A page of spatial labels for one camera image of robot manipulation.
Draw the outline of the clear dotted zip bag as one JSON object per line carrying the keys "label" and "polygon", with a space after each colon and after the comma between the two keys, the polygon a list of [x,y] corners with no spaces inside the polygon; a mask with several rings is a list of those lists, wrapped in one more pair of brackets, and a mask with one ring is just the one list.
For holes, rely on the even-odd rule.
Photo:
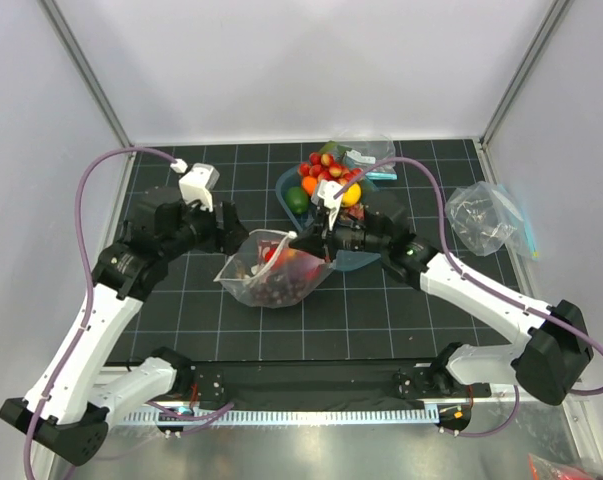
{"label": "clear dotted zip bag", "polygon": [[[248,307],[258,307],[252,303],[249,293],[253,286],[261,283],[293,282],[288,277],[285,264],[277,268],[273,265],[274,260],[263,264],[263,254],[269,248],[275,248],[277,251],[281,251],[285,247],[291,248],[289,243],[296,237],[297,233],[294,231],[257,229],[250,232],[248,239],[238,252],[228,257],[214,281],[221,284],[239,303]],[[332,263],[325,263],[327,268],[319,278],[315,281],[305,282],[307,286],[303,299],[334,271]]]}

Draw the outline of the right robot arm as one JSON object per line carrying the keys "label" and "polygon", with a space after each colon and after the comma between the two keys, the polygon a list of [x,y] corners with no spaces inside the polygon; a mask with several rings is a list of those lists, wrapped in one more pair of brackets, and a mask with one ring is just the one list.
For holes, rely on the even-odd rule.
{"label": "right robot arm", "polygon": [[407,209],[391,193],[371,194],[356,226],[332,223],[331,213],[319,205],[291,247],[322,260],[340,251],[377,253],[396,281],[449,302],[506,339],[487,347],[450,343],[430,367],[438,393],[453,396],[475,383],[512,384],[557,406],[573,392],[593,358],[575,304],[563,300],[552,306],[527,297],[445,255],[411,230]]}

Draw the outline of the red tomato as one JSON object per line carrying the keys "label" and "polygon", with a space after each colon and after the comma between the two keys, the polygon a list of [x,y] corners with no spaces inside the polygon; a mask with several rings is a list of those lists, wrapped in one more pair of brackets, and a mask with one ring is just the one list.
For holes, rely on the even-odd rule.
{"label": "red tomato", "polygon": [[281,251],[277,251],[275,248],[269,248],[263,254],[263,264],[267,264],[271,260],[274,260],[273,265],[277,268],[278,266],[291,261],[296,255],[297,251],[292,248],[285,247]]}

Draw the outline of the dark red grape bunch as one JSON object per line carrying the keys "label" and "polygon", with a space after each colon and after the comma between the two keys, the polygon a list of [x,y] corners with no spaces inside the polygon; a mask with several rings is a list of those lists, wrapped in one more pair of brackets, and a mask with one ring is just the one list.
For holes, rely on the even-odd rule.
{"label": "dark red grape bunch", "polygon": [[305,295],[307,284],[296,281],[291,283],[261,283],[250,290],[252,303],[264,308],[283,308],[299,303]]}

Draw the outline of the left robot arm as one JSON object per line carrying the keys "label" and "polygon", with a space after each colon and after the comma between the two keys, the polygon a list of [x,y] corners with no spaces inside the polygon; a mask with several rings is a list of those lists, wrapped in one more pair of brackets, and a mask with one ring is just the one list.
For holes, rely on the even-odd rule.
{"label": "left robot arm", "polygon": [[90,461],[108,431],[154,398],[181,400],[195,385],[192,362],[168,347],[97,390],[95,381],[124,328],[169,265],[192,250],[233,254],[247,239],[236,206],[186,201],[175,187],[141,195],[121,236],[88,274],[85,300],[48,369],[22,398],[4,401],[0,418],[75,467]]}

